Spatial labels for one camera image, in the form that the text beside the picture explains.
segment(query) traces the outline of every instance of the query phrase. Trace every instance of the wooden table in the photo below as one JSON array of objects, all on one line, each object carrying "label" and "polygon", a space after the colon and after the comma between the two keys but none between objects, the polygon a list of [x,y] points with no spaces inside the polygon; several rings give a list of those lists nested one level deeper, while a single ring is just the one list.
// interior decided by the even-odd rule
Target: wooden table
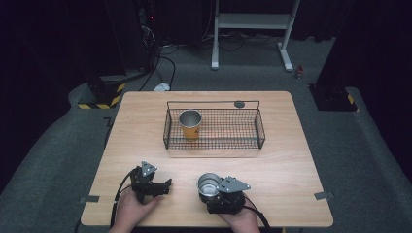
[{"label": "wooden table", "polygon": [[[167,150],[163,131],[168,101],[258,100],[265,142],[261,150]],[[328,227],[333,218],[292,97],[286,91],[173,91],[124,94],[100,162],[82,223],[109,225],[114,196],[126,174],[146,160],[154,183],[173,179],[169,195],[141,226],[226,226],[199,200],[198,178],[207,172],[249,184],[245,193],[272,227]]]}]

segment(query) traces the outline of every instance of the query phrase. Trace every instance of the wire basket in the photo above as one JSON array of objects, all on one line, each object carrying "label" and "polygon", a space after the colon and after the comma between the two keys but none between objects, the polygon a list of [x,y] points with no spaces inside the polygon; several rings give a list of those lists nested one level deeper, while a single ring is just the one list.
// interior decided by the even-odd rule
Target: wire basket
[{"label": "wire basket", "polygon": [[[265,136],[258,106],[259,101],[169,101],[164,145],[167,150],[261,149]],[[187,109],[196,109],[202,114],[199,138],[196,140],[187,140],[179,123],[180,113]]]}]

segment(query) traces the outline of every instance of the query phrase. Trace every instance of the cable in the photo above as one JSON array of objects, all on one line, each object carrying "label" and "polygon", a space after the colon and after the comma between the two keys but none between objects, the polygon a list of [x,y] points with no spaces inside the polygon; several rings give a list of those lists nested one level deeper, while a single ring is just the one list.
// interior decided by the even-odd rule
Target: cable
[{"label": "cable", "polygon": [[163,59],[166,59],[166,60],[170,61],[170,62],[172,63],[172,65],[173,65],[172,78],[170,79],[170,84],[169,84],[169,91],[171,91],[171,90],[172,90],[173,79],[175,78],[176,64],[175,64],[175,62],[173,62],[171,59],[169,59],[169,58],[167,58],[167,57],[161,56],[160,58],[163,58]]},{"label": "cable", "polygon": [[126,186],[124,189],[122,189],[121,192],[120,192],[120,194],[121,194],[122,192],[124,192],[128,187],[131,187],[131,184],[129,184],[128,186]]},{"label": "cable", "polygon": [[152,29],[150,29],[150,28],[147,27],[147,26],[142,26],[142,31],[143,31],[143,33],[144,33],[144,35],[143,35],[143,42],[145,43],[146,50],[149,50],[149,49],[152,47],[153,43],[154,43],[155,34],[154,34],[154,32],[152,31]]},{"label": "cable", "polygon": [[245,40],[240,35],[237,36],[237,38],[239,38],[239,40],[232,40],[233,38],[236,38],[235,36],[228,36],[228,37],[223,37],[223,38],[226,39],[226,41],[229,42],[229,43],[239,43],[240,42],[240,46],[235,48],[235,49],[229,50],[229,49],[225,49],[224,47],[222,47],[221,43],[219,43],[219,48],[221,50],[236,51],[236,50],[240,50],[240,48],[242,48],[243,45],[245,44]]},{"label": "cable", "polygon": [[143,83],[143,85],[140,87],[139,91],[141,91],[141,90],[143,89],[143,87],[145,87],[146,83],[148,83],[149,79],[151,78],[151,76],[152,76],[153,73],[155,72],[155,69],[157,68],[157,65],[158,65],[158,61],[160,60],[161,49],[162,49],[162,47],[160,47],[159,50],[158,50],[157,61],[156,61],[156,63],[155,63],[154,68],[152,69],[151,73],[149,74],[148,78],[145,80],[145,82]]},{"label": "cable", "polygon": [[213,12],[213,2],[212,2],[212,0],[210,0],[210,14],[209,14],[209,21],[208,21],[208,24],[207,24],[207,27],[206,27],[205,33],[204,33],[204,34],[203,34],[203,36],[202,36],[202,40],[203,40],[203,38],[205,38],[205,36],[206,36],[207,32],[209,31],[209,27],[210,27],[210,24],[211,24],[211,22],[212,22],[212,12]]},{"label": "cable", "polygon": [[147,76],[151,71],[152,69],[146,71],[145,73],[138,74],[138,75],[135,75],[135,76],[123,79],[123,80],[119,80],[119,81],[105,81],[104,84],[123,84],[123,83],[127,83],[133,80],[138,80],[140,78]]},{"label": "cable", "polygon": [[130,172],[124,177],[123,181],[121,182],[121,184],[120,184],[120,186],[119,186],[118,192],[116,193],[115,202],[113,203],[112,217],[111,217],[111,219],[110,219],[110,228],[112,228],[113,225],[115,224],[116,212],[117,212],[117,210],[118,210],[118,201],[119,201],[119,198],[120,198],[120,194],[125,190],[125,188],[124,188],[124,189],[121,189],[121,188],[123,187],[123,185],[124,185],[124,183],[126,182],[127,178],[129,178],[129,176],[130,176],[130,174],[131,174],[132,171],[130,171]]},{"label": "cable", "polygon": [[264,40],[261,41],[261,42],[248,41],[248,40],[252,40],[252,39],[255,39],[255,38],[256,38],[256,37],[248,37],[248,38],[245,38],[244,40],[245,40],[245,43],[247,43],[247,44],[269,45],[269,44],[276,43],[276,42],[278,42],[278,41],[281,39],[281,37],[271,37],[271,36],[267,36],[267,39],[264,39]]},{"label": "cable", "polygon": [[165,83],[164,80],[163,80],[163,76],[161,75],[161,73],[160,73],[157,69],[155,69],[155,72],[157,73],[157,76],[158,76],[158,78],[159,78],[159,80],[160,80],[160,83]]},{"label": "cable", "polygon": [[179,50],[179,47],[180,47],[180,46],[179,46],[179,45],[168,45],[168,46],[162,46],[161,48],[164,49],[164,48],[168,48],[168,47],[176,47],[176,49],[175,49],[175,50],[172,50],[172,51],[169,51],[168,53],[162,53],[161,55],[169,55],[169,54],[172,54],[173,52]]},{"label": "cable", "polygon": [[249,199],[247,196],[245,196],[246,199],[248,199],[248,201],[254,206],[252,207],[248,207],[248,206],[243,206],[243,208],[247,209],[247,210],[251,210],[253,212],[255,212],[258,217],[260,218],[261,222],[263,223],[264,227],[269,231],[269,232],[273,232],[273,230],[270,228],[269,222],[267,221],[266,217],[264,217],[263,213],[258,211],[258,208],[255,206],[255,204],[251,201],[251,199]]},{"label": "cable", "polygon": [[81,218],[79,218],[78,222],[76,223],[74,233],[77,233],[79,231],[80,224],[82,224]]}]

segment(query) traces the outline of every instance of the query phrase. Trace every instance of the black tape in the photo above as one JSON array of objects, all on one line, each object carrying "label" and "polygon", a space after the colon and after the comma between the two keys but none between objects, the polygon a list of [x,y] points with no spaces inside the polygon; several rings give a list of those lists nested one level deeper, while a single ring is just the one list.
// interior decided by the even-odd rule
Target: black tape
[{"label": "black tape", "polygon": [[86,202],[99,202],[100,196],[89,195],[87,198],[82,197],[80,203],[85,204]]},{"label": "black tape", "polygon": [[315,197],[316,197],[316,200],[318,200],[318,201],[322,200],[322,199],[325,199],[325,198],[326,198],[326,200],[330,200],[330,199],[335,198],[335,195],[333,194],[333,192],[323,191],[323,192],[315,193]]}]

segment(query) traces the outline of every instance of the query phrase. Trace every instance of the metal cylinder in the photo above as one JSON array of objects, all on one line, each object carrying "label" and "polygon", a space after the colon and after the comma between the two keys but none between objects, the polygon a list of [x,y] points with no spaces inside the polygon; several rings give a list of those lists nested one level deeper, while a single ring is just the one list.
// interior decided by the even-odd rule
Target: metal cylinder
[{"label": "metal cylinder", "polygon": [[200,123],[202,122],[202,115],[199,111],[183,111],[179,115],[179,122],[186,139],[195,140],[199,138]]},{"label": "metal cylinder", "polygon": [[218,194],[218,185],[222,182],[222,178],[214,173],[205,173],[197,181],[197,189],[200,199],[204,202],[205,199],[214,199]]}]

